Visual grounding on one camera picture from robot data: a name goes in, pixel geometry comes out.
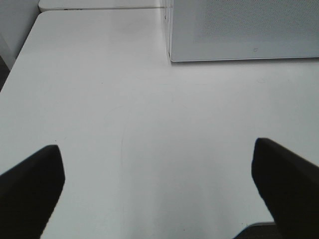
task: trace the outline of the white desk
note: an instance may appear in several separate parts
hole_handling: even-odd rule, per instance
[[[318,75],[317,60],[171,65],[160,9],[48,11],[0,93],[0,173],[59,145],[44,239],[230,239],[272,220],[257,137],[319,164]]]
[[[117,8],[158,8],[161,0],[40,0],[41,11]]]

